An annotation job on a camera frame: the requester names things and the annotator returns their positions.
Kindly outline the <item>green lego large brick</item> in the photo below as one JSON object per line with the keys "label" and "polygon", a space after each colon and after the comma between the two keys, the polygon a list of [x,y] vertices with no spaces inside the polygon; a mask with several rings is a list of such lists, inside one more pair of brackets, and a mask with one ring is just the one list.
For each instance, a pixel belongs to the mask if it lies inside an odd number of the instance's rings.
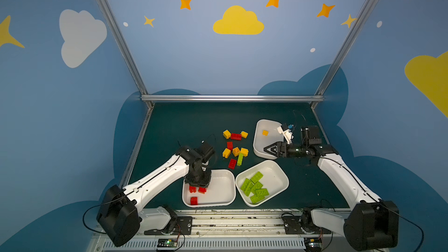
{"label": "green lego large brick", "polygon": [[260,181],[260,179],[263,177],[264,175],[260,172],[257,171],[251,178],[250,180],[252,181],[252,183],[256,184],[257,182]]}

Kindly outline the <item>yellow lego hollow brick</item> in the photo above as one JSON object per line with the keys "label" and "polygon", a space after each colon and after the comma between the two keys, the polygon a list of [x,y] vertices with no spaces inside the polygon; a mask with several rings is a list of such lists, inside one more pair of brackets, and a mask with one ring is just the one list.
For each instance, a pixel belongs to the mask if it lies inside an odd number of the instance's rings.
{"label": "yellow lego hollow brick", "polygon": [[239,149],[238,147],[233,148],[233,150],[232,150],[232,154],[233,154],[235,157],[238,157],[239,154],[240,154],[240,149]]}

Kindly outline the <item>green lego brick long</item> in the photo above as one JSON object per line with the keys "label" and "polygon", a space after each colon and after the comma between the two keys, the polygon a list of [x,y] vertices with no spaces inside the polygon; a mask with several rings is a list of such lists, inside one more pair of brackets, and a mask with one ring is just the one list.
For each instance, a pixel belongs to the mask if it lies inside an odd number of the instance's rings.
{"label": "green lego brick long", "polygon": [[246,188],[247,188],[247,186],[250,185],[251,182],[252,182],[252,181],[251,181],[250,179],[246,178],[246,179],[244,180],[243,184],[241,185],[240,189],[241,189],[242,191],[245,191]]}

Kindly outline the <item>red lego brick long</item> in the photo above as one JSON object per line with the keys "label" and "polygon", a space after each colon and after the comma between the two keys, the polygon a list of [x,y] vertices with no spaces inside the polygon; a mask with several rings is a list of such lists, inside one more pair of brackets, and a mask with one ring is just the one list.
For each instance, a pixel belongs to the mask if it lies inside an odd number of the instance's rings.
{"label": "red lego brick long", "polygon": [[207,192],[207,189],[206,189],[206,188],[203,188],[203,187],[200,187],[200,188],[198,189],[198,192],[201,193],[201,194],[205,194],[205,193]]}

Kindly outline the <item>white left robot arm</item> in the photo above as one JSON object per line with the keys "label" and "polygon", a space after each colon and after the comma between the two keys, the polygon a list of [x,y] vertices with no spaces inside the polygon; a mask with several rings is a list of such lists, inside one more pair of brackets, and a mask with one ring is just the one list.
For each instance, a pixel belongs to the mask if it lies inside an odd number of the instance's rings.
{"label": "white left robot arm", "polygon": [[180,178],[193,187],[207,188],[212,170],[208,161],[215,153],[209,143],[203,141],[198,148],[180,147],[162,166],[134,183],[120,188],[111,186],[99,205],[96,217],[105,234],[116,247],[123,246],[140,230],[162,230],[172,219],[168,209],[160,206],[149,217],[141,217],[140,212],[161,191]]}

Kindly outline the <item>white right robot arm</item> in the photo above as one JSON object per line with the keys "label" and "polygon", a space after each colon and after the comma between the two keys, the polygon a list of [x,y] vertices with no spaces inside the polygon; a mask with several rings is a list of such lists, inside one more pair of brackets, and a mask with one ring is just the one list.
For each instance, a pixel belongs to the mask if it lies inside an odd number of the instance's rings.
{"label": "white right robot arm", "polygon": [[313,233],[324,228],[338,233],[358,252],[397,246],[398,207],[368,189],[345,164],[338,151],[322,142],[318,127],[303,127],[300,144],[292,142],[294,136],[287,126],[280,126],[277,130],[284,140],[265,146],[264,151],[277,158],[309,158],[330,178],[350,207],[350,212],[343,213],[326,208],[305,209],[301,216],[304,232]]}

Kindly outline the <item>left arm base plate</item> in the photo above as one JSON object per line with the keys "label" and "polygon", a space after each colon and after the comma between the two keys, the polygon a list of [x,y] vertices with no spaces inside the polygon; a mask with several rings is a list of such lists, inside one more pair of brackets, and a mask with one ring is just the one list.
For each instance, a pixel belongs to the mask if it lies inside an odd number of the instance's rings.
{"label": "left arm base plate", "polygon": [[153,229],[145,231],[144,235],[190,235],[193,226],[192,217],[172,217],[168,224],[161,230]]}

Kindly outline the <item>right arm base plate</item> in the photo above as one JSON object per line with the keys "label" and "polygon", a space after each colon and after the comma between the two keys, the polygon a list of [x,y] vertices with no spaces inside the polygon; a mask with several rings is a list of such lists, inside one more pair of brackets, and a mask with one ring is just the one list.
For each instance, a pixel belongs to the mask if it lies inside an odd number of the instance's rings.
{"label": "right arm base plate", "polygon": [[281,215],[283,227],[287,235],[324,235],[331,234],[331,231],[322,227],[316,226],[310,218],[303,216],[296,216],[292,214]]}

